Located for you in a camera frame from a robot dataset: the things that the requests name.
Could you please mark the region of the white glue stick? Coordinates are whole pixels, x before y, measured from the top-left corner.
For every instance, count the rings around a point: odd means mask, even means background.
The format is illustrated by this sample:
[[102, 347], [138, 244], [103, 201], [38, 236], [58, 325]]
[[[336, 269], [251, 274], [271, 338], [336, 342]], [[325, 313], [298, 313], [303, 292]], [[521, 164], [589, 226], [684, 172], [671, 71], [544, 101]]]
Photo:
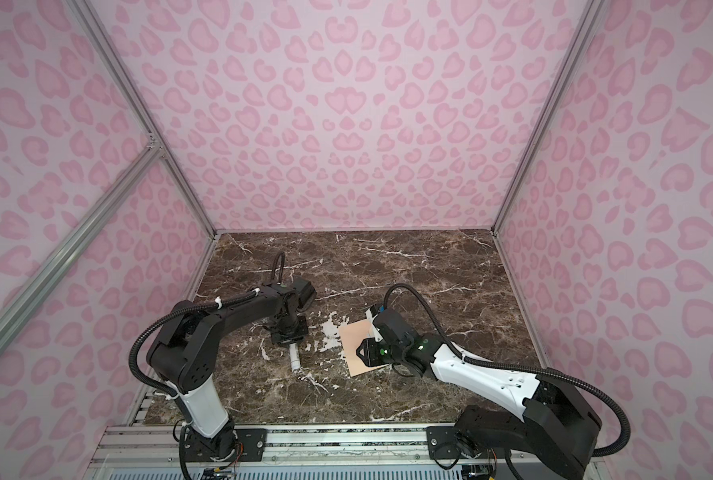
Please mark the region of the white glue stick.
[[288, 353], [290, 353], [290, 369], [292, 372], [298, 372], [302, 369], [300, 365], [300, 353], [298, 353], [298, 345], [290, 344], [288, 346]]

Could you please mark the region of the pink envelope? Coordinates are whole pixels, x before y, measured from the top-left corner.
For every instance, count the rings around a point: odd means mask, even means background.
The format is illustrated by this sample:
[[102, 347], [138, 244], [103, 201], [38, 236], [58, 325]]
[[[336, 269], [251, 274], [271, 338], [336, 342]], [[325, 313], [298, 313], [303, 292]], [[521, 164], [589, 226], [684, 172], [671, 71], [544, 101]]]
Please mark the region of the pink envelope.
[[358, 348], [367, 338], [372, 338], [372, 324], [368, 319], [349, 323], [338, 328], [340, 343], [342, 343], [342, 353], [348, 368], [348, 375], [356, 377], [371, 371], [383, 369], [384, 365], [378, 367], [368, 367], [357, 355]]

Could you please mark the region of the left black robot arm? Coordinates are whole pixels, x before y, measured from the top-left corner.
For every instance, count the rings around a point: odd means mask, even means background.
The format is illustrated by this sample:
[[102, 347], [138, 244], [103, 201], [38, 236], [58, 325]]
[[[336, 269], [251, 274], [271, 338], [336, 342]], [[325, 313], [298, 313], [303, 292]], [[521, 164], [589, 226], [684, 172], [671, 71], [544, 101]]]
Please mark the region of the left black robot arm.
[[244, 453], [234, 432], [234, 420], [222, 406], [214, 386], [220, 342], [244, 326], [264, 321], [276, 346], [290, 346], [308, 335], [304, 312], [316, 298], [312, 282], [296, 278], [291, 284], [272, 282], [224, 300], [204, 304], [180, 302], [163, 318], [144, 330], [130, 350], [138, 360], [148, 336], [154, 341], [146, 363], [158, 375], [142, 372], [140, 381], [174, 401], [186, 421], [178, 438], [180, 454], [200, 460], [236, 461]]

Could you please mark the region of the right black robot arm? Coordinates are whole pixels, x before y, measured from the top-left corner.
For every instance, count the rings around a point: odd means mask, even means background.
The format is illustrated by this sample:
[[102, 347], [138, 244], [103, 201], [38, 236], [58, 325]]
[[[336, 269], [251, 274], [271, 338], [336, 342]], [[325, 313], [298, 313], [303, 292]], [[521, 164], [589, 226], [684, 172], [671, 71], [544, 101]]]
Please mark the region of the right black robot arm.
[[403, 366], [498, 405], [496, 411], [467, 406], [450, 433], [431, 441], [432, 458], [458, 462], [518, 450], [562, 478], [584, 477], [602, 422], [574, 385], [544, 373], [495, 369], [483, 358], [470, 364], [440, 336], [420, 334], [392, 309], [374, 305], [366, 316], [370, 332], [356, 348], [366, 366]]

